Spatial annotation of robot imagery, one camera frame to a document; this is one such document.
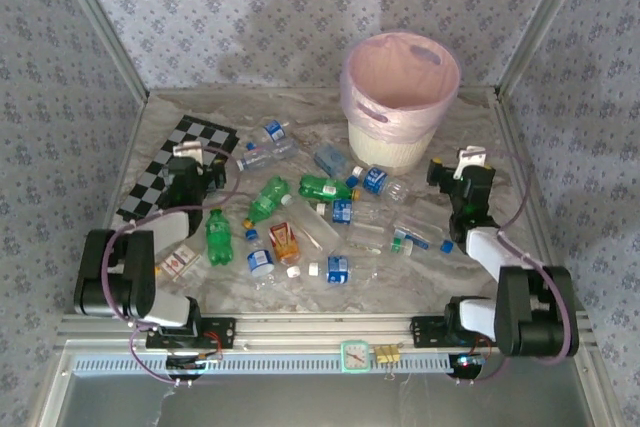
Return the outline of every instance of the patterned wallpaper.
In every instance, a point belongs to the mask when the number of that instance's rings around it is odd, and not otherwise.
[[[0,425],[23,425],[136,102],[75,0],[0,0]]]
[[[640,426],[640,3],[567,0],[511,108],[629,425]]]
[[[345,49],[411,29],[495,85],[540,0],[100,0],[148,89],[335,84]]]

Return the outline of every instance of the white bottle cap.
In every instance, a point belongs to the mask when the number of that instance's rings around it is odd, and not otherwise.
[[[287,269],[287,277],[290,279],[295,279],[296,277],[300,277],[300,267],[297,265],[292,265]]]
[[[311,277],[317,277],[318,275],[320,275],[320,266],[317,262],[309,263],[309,275]]]

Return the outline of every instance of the plastic bottle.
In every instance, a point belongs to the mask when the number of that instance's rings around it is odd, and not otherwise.
[[[319,203],[316,212],[322,217],[329,217],[338,224],[351,222],[374,223],[384,222],[380,205],[374,202],[353,202],[352,200],[334,200],[332,204]]]
[[[249,242],[250,254],[247,256],[249,263],[249,272],[254,277],[263,277],[271,274],[273,271],[273,260],[271,260],[271,254],[266,249],[264,242],[258,237],[258,232],[254,229],[247,230],[244,234],[245,238]]]
[[[324,201],[337,199],[358,200],[360,198],[358,189],[350,189],[341,180],[323,179],[309,174],[305,174],[300,178],[298,193],[303,197]]]
[[[327,263],[310,262],[309,277],[326,280],[329,284],[367,282],[378,277],[378,270],[371,257],[334,255]]]
[[[285,137],[245,153],[241,159],[238,159],[238,169],[240,171],[260,170],[279,160],[293,157],[298,150],[298,143],[291,137]]]
[[[244,219],[242,225],[245,229],[251,229],[261,220],[268,219],[276,210],[282,197],[289,193],[289,184],[279,175],[271,177],[267,184],[258,194],[256,200],[249,206],[249,215]]]
[[[344,180],[350,188],[358,185],[358,178],[351,175],[355,163],[348,160],[333,145],[322,144],[313,155],[313,160],[332,179]]]
[[[366,191],[381,196],[389,204],[400,205],[407,201],[409,196],[407,184],[396,177],[391,177],[377,167],[365,171],[358,166],[353,169],[352,174],[354,177],[362,179],[362,186]]]
[[[340,236],[303,199],[287,194],[282,197],[287,216],[303,232],[315,247],[329,255],[340,246]]]
[[[393,221],[394,236],[411,240],[422,250],[437,246],[443,253],[450,254],[453,242],[447,239],[444,231],[411,214],[401,214]]]
[[[352,222],[347,230],[347,242],[350,245],[374,254],[388,250],[392,240],[392,233],[378,225]]]
[[[214,209],[209,214],[206,226],[207,251],[211,265],[227,265],[233,260],[231,248],[231,226],[222,215],[222,210]]]
[[[271,142],[282,139],[286,135],[284,129],[290,125],[290,121],[280,119],[279,121],[272,120],[265,125],[256,127],[249,132],[247,137],[249,139],[247,142],[247,149],[253,150],[260,145],[270,144]]]

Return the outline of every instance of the robotic arm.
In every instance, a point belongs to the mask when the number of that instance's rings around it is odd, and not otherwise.
[[[480,333],[505,355],[555,356],[567,331],[561,318],[561,309],[566,309],[571,333],[567,355],[575,355],[579,339],[569,272],[564,267],[544,267],[561,295],[560,305],[540,273],[531,268],[536,261],[527,259],[528,254],[516,255],[520,250],[488,214],[495,169],[485,165],[485,149],[469,146],[458,157],[456,168],[431,160],[427,182],[449,195],[451,238],[498,282],[498,295],[495,301],[452,298],[445,309],[449,339],[468,345]]]

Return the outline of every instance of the clock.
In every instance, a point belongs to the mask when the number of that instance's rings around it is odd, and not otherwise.
[[[342,372],[361,374],[371,370],[369,344],[364,340],[347,340],[340,346]]]

